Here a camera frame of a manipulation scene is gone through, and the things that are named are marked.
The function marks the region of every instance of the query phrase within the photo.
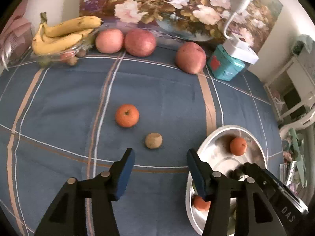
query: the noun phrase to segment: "bedsheet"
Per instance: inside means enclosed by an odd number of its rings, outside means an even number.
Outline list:
[[[269,170],[283,162],[276,119],[259,79],[249,71],[231,82],[205,67],[189,75],[174,65],[175,51],[145,58],[91,51],[77,66],[40,69],[25,60],[0,76],[0,205],[19,235],[33,235],[70,177],[92,178],[136,153],[125,195],[113,203],[122,236],[197,235],[186,215],[186,152],[228,124],[259,141]],[[116,125],[124,103],[140,112],[136,126]],[[158,132],[157,150],[144,146]],[[87,214],[89,235],[91,214]]]

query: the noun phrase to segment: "orange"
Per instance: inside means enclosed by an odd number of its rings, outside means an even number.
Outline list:
[[[230,143],[230,151],[236,156],[245,154],[247,148],[246,140],[242,137],[236,137]]]
[[[134,105],[124,104],[117,109],[115,120],[119,126],[130,128],[137,124],[139,111]]]
[[[201,196],[195,195],[193,198],[193,206],[199,211],[209,210],[211,201],[204,201]]]

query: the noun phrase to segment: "metal bowl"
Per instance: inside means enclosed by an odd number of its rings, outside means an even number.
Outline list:
[[[247,142],[246,153],[235,156],[230,153],[230,142],[235,137],[242,137]],[[214,171],[227,175],[246,162],[256,163],[261,168],[266,168],[266,159],[257,139],[245,128],[236,125],[226,125],[210,134],[197,151],[202,161],[208,162]],[[196,194],[191,174],[188,174],[186,186],[186,212],[189,221],[199,235],[202,235],[206,224],[208,211],[199,211],[192,206],[192,196]],[[236,207],[236,198],[231,198],[230,218],[227,235],[234,235],[235,220],[233,213]]]

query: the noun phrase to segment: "banana bunch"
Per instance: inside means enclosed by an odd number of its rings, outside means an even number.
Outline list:
[[[41,24],[32,42],[33,51],[36,55],[59,53],[86,38],[101,24],[100,18],[85,16],[49,27],[46,13],[41,13]]]

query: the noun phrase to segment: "flower painting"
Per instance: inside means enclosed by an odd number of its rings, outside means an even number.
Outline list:
[[[158,29],[160,33],[193,41],[205,41],[211,47],[222,44],[223,26],[231,14],[231,0],[81,0],[80,15],[94,15]],[[253,0],[229,25],[258,53],[270,34],[282,9],[279,0]]]

